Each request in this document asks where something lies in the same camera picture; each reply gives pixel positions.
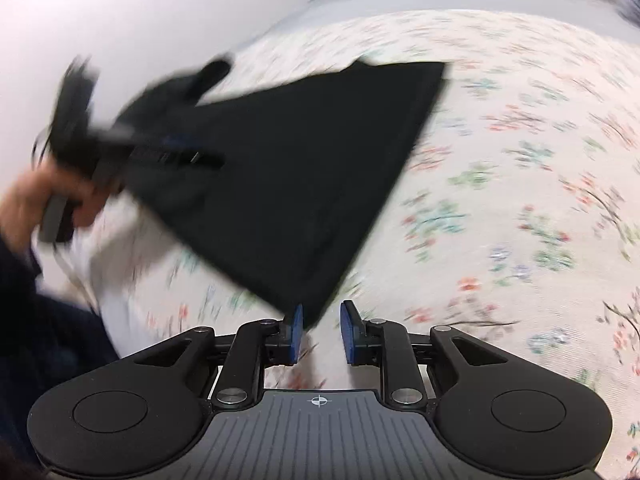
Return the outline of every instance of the dark sleeve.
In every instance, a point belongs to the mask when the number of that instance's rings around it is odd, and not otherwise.
[[[41,272],[31,251],[20,259],[0,237],[0,354],[16,348],[29,333],[38,301],[36,278]]]
[[[29,250],[23,258],[13,254],[0,237],[0,304],[7,305],[8,298],[27,298],[35,293],[36,278],[42,273]]]

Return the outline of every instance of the floral fabric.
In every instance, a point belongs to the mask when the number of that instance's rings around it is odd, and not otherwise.
[[[586,384],[614,418],[598,471],[607,479],[635,471],[639,48],[533,16],[400,12],[267,36],[238,53],[207,98],[362,56],[447,61],[447,87],[299,364],[268,370],[267,386],[376,384],[375,370],[345,362],[338,306],[351,298],[364,317],[410,332],[450,324]],[[280,317],[126,197],[81,245],[98,298],[124,295],[158,338]]]

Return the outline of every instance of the black garment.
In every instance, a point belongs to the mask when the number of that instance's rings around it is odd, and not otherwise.
[[[132,168],[126,185],[232,279],[284,312],[302,304],[310,326],[385,203],[443,68],[357,63],[194,106],[228,72],[213,62],[147,90],[119,121],[222,152],[225,165]]]
[[[93,312],[36,293],[40,267],[19,260],[0,238],[0,440],[39,464],[27,415],[41,394],[118,358]]]

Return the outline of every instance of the human hand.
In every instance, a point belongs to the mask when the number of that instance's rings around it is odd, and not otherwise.
[[[94,223],[113,191],[114,187],[98,189],[79,173],[47,158],[35,170],[21,175],[0,200],[0,235],[14,253],[23,253],[52,195],[68,196],[81,203],[73,215],[74,226],[81,228]]]

